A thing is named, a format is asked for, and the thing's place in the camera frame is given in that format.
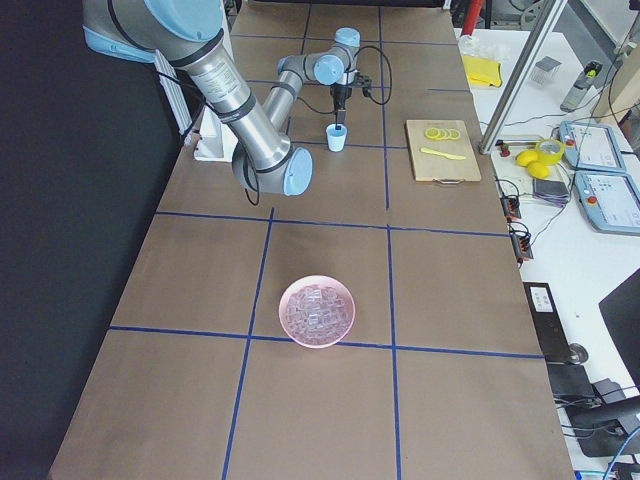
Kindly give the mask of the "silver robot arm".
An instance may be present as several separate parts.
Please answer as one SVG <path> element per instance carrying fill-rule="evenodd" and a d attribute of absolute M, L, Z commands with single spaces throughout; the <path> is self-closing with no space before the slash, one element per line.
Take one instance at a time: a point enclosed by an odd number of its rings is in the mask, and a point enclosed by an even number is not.
<path fill-rule="evenodd" d="M 325 52 L 281 59 L 278 80 L 260 103 L 223 45 L 226 18 L 219 2 L 85 1 L 82 7 L 90 49 L 140 63 L 161 53 L 191 78 L 238 140 L 232 170 L 247 191 L 297 196 L 307 190 L 312 155 L 280 128 L 307 82 L 330 87 L 337 106 L 344 106 L 356 78 L 357 30 L 338 29 Z"/>

